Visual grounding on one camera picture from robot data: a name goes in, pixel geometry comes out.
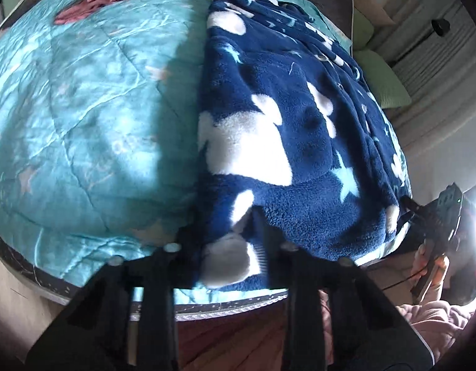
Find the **person's right hand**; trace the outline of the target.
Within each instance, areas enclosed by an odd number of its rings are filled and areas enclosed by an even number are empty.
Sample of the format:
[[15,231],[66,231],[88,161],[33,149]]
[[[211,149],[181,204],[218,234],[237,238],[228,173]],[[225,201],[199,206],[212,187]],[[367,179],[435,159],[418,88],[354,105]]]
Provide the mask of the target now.
[[422,294],[421,298],[419,298],[418,295],[411,293],[413,304],[424,304],[431,301],[439,301],[442,298],[444,281],[448,274],[450,260],[446,255],[440,255],[439,257],[432,256],[431,251],[433,246],[434,243],[432,240],[425,239],[415,252],[411,268],[412,286],[415,286],[430,271],[430,267],[428,266],[429,260],[435,260],[434,265],[437,267],[437,269],[431,278],[431,282],[427,291]]

